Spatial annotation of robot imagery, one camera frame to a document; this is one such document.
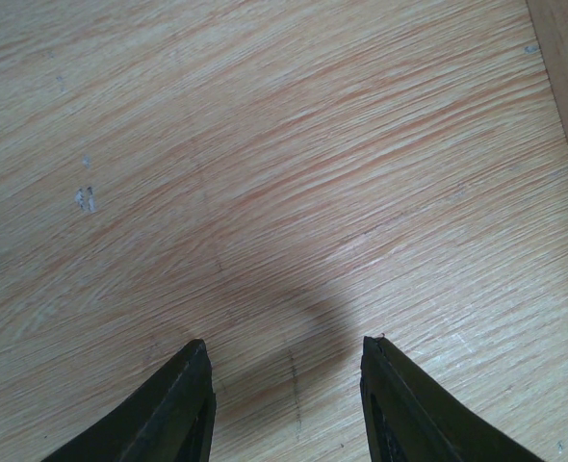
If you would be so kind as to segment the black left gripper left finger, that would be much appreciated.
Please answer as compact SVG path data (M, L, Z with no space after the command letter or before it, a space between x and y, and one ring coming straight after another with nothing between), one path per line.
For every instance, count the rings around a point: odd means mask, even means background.
M216 416L205 342L176 352L131 396L47 461L207 461Z

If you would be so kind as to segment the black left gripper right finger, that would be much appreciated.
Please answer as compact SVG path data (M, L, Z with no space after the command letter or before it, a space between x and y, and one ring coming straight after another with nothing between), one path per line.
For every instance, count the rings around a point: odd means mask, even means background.
M360 391L373 461L538 461L386 338L363 340Z

